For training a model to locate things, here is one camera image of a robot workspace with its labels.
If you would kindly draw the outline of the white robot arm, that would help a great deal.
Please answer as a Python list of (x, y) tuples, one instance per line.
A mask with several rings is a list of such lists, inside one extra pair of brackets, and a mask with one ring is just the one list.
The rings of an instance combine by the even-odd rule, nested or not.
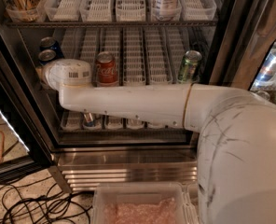
[(276, 224), (276, 105), (255, 93), (194, 83), (95, 87), (90, 65), (42, 68), (60, 105), (199, 133), (201, 224)]

